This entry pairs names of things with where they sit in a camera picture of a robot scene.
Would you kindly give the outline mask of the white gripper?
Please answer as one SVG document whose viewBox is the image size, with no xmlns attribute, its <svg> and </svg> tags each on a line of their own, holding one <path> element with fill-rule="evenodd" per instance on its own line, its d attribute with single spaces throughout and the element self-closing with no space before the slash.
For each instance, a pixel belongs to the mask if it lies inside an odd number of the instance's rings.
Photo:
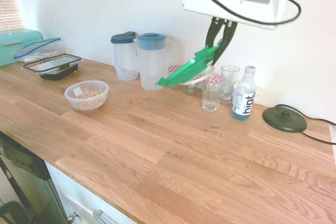
<svg viewBox="0 0 336 224">
<path fill-rule="evenodd" d="M 215 37 L 225 26 L 212 61 L 215 65 L 230 44 L 238 23 L 274 29 L 281 22 L 286 0 L 183 0 L 182 4 L 185 10 L 213 16 L 205 40 L 208 48 L 213 47 Z"/>
</svg>

